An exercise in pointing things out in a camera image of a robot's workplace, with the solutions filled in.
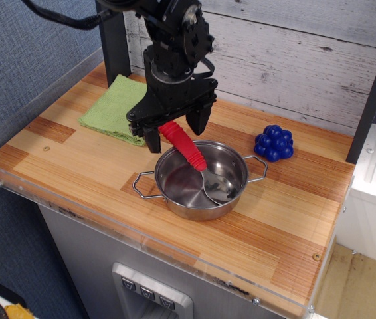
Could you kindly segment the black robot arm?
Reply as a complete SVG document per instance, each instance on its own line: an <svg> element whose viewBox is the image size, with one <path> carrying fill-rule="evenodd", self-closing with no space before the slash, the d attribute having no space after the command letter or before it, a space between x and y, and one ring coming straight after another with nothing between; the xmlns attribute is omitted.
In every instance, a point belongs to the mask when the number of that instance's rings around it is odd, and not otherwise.
<svg viewBox="0 0 376 319"><path fill-rule="evenodd" d="M214 38L200 1L102 1L117 12L143 17L152 44L143 52L147 91L126 114L130 132L159 153L159 127L184 116L196 135L204 132L218 82L206 55Z"/></svg>

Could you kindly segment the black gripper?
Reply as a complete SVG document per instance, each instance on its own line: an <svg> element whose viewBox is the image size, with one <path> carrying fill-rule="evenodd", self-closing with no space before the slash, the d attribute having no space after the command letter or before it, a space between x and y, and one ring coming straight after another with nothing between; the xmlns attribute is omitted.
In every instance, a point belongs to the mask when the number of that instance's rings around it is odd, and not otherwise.
<svg viewBox="0 0 376 319"><path fill-rule="evenodd" d="M163 83L146 74L147 92L126 115L134 136L143 136L153 154L161 153L159 128L170 120L185 117L190 129L200 136L207 126L216 101L214 78L188 78L179 84Z"/></svg>

